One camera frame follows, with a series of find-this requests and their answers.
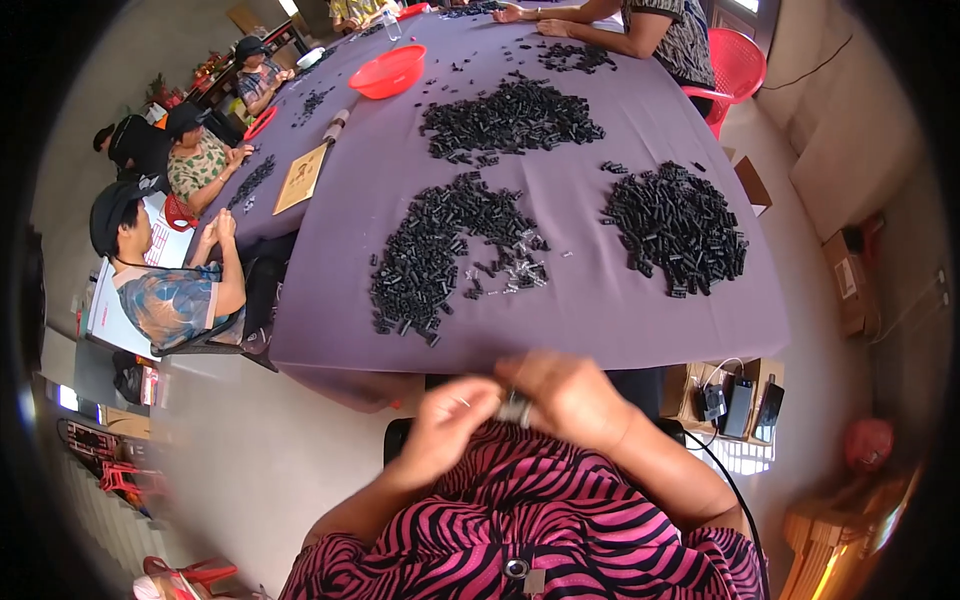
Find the table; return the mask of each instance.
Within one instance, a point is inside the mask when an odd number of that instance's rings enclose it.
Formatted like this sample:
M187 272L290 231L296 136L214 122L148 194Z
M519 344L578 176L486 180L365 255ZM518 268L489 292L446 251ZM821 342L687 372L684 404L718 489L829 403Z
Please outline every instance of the table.
M611 54L617 72L558 74L537 62L536 44L543 38L533 23L497 25L486 15L442 20L434 13L402 24L398 44L412 43L415 36L427 47L424 74L398 96L356 102L327 159L323 188L306 208L276 317L271 359L281 371L321 390L332 373L344 371L489 372L496 358L535 347L589 355L601 368L617 370L763 356L788 343L774 263L743 187L703 119L659 63ZM521 36L524 42L516 42ZM519 43L534 48L517 49ZM525 64L505 61L504 45ZM463 64L466 58L471 63ZM454 61L465 70L451 72ZM472 170L430 157L429 137L418 134L422 108L414 103L474 98L481 89L493 91L517 68L532 78L550 78L565 94L586 97L591 117L607 132L589 145L501 155L498 165L481 170L491 189L524 192L518 207L538 221L539 233L554 249L538 252L549 284L474 301L463 297L468 283L460 275L450 302L456 313L441 315L443 339L436 348L416 334L377 335L370 255L382 252L414 195ZM438 82L425 85L430 78ZM460 92L442 92L444 84ZM710 297L675 300L665 295L659 269L652 279L629 271L618 231L598 223L616 179L598 169L605 160L634 172L666 160L704 165L706 172L697 174L726 195L751 243L743 277L717 285ZM482 240L469 241L470 256L458 261L461 272L475 260L496 258ZM562 257L567 251L573 254Z
M286 177L287 169L295 158L303 156L320 145L324 132L333 115L341 108L353 109L359 101L360 94L347 87L347 80L367 60L390 49L393 43L385 33L379 32L375 36L368 36L351 41L351 37L344 37L331 44L337 51L329 59L324 60L314 69L293 82L284 84L274 96L270 106L277 107L276 116L270 124L258 134L250 143L260 147L260 150L251 156L248 164L240 167L227 181L217 198L207 207L204 216L199 220L198 229L202 229L217 212L227 206L237 189L247 175L253 172L257 165L267 156L275 155L276 168L272 175L257 186L253 193L255 198L250 212L243 212L243 203L236 205L233 217L237 222L236 241L240 249L247 248L262 239L279 237L300 227L300 221L306 212L308 203L305 201L292 206L278 215L274 215L274 205L279 196L280 188ZM322 104L316 107L313 117L302 126L291 128L291 124L298 122L302 112L303 102L311 90L318 93L336 87L330 91ZM335 155L344 145L355 145L363 148L364 141L358 136L349 135L356 119L352 117L344 129L341 140L336 145ZM320 198L326 190L326 177L317 183L315 197Z

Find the red plastic basket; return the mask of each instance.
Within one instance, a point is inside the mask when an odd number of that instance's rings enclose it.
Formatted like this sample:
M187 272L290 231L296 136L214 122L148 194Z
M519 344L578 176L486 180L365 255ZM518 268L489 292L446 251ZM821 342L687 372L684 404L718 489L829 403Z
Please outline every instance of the red plastic basket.
M396 20L402 21L403 19L410 18L415 14L420 14L423 11L426 11L430 8L430 5L426 2L420 2L419 4L411 4L410 6L400 9L400 12L396 14Z
M412 44L385 52L366 62L347 85L368 98L380 100L409 89L423 75L426 47Z

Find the charging cable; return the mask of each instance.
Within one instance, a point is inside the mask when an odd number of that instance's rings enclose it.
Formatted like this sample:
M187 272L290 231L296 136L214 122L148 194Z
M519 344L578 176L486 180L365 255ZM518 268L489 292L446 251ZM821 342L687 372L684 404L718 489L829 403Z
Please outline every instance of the charging cable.
M740 495L740 490L736 488L736 484L733 482L733 478L730 477L730 473L727 471L727 468L723 466L715 454L710 451L710 449L700 440L697 439L692 433L684 430L686 436L696 442L708 455L716 466L720 467L720 470L723 471L725 477L727 477L727 483L730 484L730 487L733 489L733 493L736 494L736 499L740 503L740 508L743 509L743 514L747 516L747 522L750 523L750 535L754 538L754 546L756 546L756 561L759 563L760 567L760 586L762 588L762 598L763 600L771 600L770 597L770 579L767 576L767 563L763 557L763 548L760 547L760 533L756 530L756 523L754 523L754 516L750 514L750 509L747 508L747 502L743 499L743 496Z
M936 277L933 278L933 280L931 280L929 283L926 284L926 287L917 296L917 298L912 302L910 302L910 305L907 306L896 319L894 319L894 323L890 325L890 327L888 327L885 332L878 333L876 337L869 342L869 344L872 346L873 344L879 344L880 342L885 340L887 336L890 335L893 332L893 330L896 329L897 326L900 325L903 322L903 320L906 319L911 312L913 312L913 309L917 307L917 304L919 304L921 300L926 298L926 295L929 294L930 290L932 290L938 283L940 284L946 283L946 280L944 278L944 272L942 270L936 275Z

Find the red stool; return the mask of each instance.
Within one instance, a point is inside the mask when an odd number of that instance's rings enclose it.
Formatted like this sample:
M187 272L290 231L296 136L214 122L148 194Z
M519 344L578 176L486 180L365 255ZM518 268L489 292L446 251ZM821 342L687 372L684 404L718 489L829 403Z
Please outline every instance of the red stool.
M163 218L167 225L176 231L187 231L197 226L199 221L193 218L193 213L185 203L177 200L173 194L167 194L167 200L163 203Z
M767 76L767 59L754 41L732 29L710 29L710 63L716 91L684 85L687 96L710 98L713 108L704 117L713 136L720 139L720 128L730 105L740 104L754 95Z
M204 568L209 564L216 563L217 561L226 562L225 559L218 557L200 561L199 563L193 563L184 568L173 569L167 566L167 563L165 563L160 557L148 556L144 557L143 559L143 574L160 575L162 573L179 573L188 584L192 586L202 586L204 589L206 589L206 592L212 596L213 591L210 590L210 586L222 579L232 577L237 572L237 567L232 564L230 566Z

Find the smartphone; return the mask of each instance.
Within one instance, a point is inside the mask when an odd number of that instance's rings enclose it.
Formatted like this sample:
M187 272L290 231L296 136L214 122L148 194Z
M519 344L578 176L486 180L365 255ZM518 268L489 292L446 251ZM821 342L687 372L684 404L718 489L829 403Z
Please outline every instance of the smartphone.
M756 419L755 438L768 444L774 440L774 427L777 426L777 416L780 415L782 404L783 388L772 381L767 383L767 392L763 395L763 405L760 406L760 416Z

